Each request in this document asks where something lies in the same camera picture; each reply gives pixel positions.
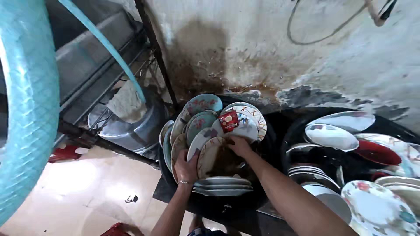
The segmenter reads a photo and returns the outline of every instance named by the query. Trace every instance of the person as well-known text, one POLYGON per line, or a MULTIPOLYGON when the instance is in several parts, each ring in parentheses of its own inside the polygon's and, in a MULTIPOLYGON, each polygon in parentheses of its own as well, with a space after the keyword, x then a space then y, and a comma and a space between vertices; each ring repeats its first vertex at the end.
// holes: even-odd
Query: person
MULTIPOLYGON (((232 136, 231 139, 234 144, 228 146, 251 166, 271 204, 297 235, 358 235, 320 200, 253 152, 245 139, 237 136, 232 136)), ((180 151, 175 163, 175 171, 179 180, 178 188, 153 228, 152 236, 179 235, 188 198, 193 184, 197 180, 198 155, 189 162, 185 161, 186 155, 187 150, 180 151)), ((204 228, 201 222, 193 220, 189 236, 196 235, 224 235, 224 232, 211 232, 204 228)))

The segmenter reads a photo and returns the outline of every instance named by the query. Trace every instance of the white wall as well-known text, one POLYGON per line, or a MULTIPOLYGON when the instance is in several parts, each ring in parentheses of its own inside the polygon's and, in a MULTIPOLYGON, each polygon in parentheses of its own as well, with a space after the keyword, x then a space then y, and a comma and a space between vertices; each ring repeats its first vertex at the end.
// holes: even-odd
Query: white wall
MULTIPOLYGON (((247 97, 260 104, 372 110, 420 133, 418 0, 399 1, 383 27, 363 10, 337 34, 310 45, 287 37, 297 1, 147 2, 178 97, 258 89, 247 97)), ((363 4, 301 0, 291 37, 322 39, 363 4)))

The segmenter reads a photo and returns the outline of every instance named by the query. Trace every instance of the forearm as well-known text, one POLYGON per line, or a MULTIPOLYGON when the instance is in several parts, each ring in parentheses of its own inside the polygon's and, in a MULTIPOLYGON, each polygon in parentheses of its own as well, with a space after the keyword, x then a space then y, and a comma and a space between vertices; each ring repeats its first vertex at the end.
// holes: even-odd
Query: forearm
POLYGON ((179 184, 171 201, 166 206, 151 236, 179 236, 192 184, 179 184))
POLYGON ((321 201, 256 153, 249 153, 244 159, 254 170, 271 204, 298 235, 357 235, 321 201))

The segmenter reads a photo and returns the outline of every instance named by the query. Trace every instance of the floor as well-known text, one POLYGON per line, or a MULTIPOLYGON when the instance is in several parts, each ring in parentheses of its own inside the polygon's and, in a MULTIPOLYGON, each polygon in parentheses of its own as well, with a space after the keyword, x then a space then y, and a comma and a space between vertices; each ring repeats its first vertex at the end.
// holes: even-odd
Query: floor
MULTIPOLYGON (((48 163, 0 235, 99 236, 124 222, 148 236, 166 207, 152 198, 159 178, 159 170, 99 147, 76 161, 48 163), (125 203, 135 194, 137 202, 125 203)), ((180 235, 188 234, 192 218, 185 212, 180 235)), ((207 228, 226 232, 219 223, 203 221, 207 228)))

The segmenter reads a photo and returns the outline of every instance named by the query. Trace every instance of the blue hose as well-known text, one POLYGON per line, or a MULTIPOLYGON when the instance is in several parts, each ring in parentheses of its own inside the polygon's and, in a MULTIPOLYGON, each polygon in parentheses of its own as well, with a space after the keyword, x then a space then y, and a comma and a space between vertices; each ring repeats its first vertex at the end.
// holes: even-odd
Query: blue hose
POLYGON ((0 12, 0 58, 9 108, 0 165, 1 226, 26 199, 47 164, 57 134, 60 97, 44 1, 0 0, 0 12))
POLYGON ((130 70, 129 66, 124 61, 124 59, 120 56, 118 51, 108 41, 108 39, 101 33, 101 31, 98 30, 98 28, 96 28, 96 26, 92 23, 92 21, 90 21, 76 5, 74 5, 74 3, 71 0, 58 0, 58 1, 61 4, 63 4, 63 6, 65 6, 67 10, 69 10, 75 17, 77 17, 79 21, 82 22, 84 26, 86 26, 86 28, 90 30, 92 34, 105 46, 105 48, 111 53, 111 55, 115 58, 115 60, 117 60, 121 68, 130 78, 130 80, 133 82, 134 88, 137 91, 137 95, 139 96, 139 99, 143 103, 146 103, 146 98, 144 97, 142 88, 140 87, 139 83, 134 77, 132 71, 130 70))

